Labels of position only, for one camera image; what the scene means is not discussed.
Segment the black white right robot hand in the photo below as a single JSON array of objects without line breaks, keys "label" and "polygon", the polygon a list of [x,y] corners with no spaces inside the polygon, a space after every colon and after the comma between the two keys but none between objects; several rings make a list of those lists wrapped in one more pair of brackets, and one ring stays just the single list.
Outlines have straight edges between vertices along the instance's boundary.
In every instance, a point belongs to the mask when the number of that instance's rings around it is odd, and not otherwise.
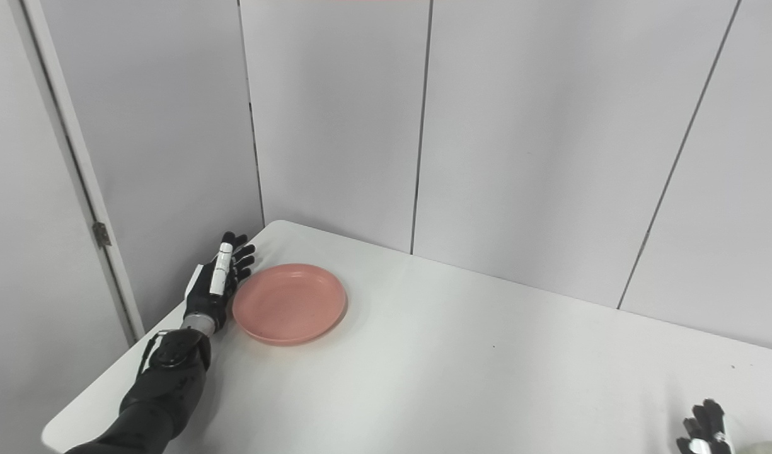
[{"label": "black white right robot hand", "polygon": [[683,419],[687,437],[676,440],[679,453],[735,453],[727,431],[725,411],[713,399],[704,399],[692,408],[692,417]]}]

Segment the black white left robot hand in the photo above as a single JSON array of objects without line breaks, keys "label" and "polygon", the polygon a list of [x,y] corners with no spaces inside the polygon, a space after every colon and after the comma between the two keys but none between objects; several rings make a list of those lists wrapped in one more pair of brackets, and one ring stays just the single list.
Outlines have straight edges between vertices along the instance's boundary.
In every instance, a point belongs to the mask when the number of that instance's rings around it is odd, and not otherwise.
[{"label": "black white left robot hand", "polygon": [[256,246],[247,235],[228,231],[218,252],[202,265],[186,292],[186,310],[181,327],[212,336],[228,319],[228,303],[239,285],[252,275]]}]

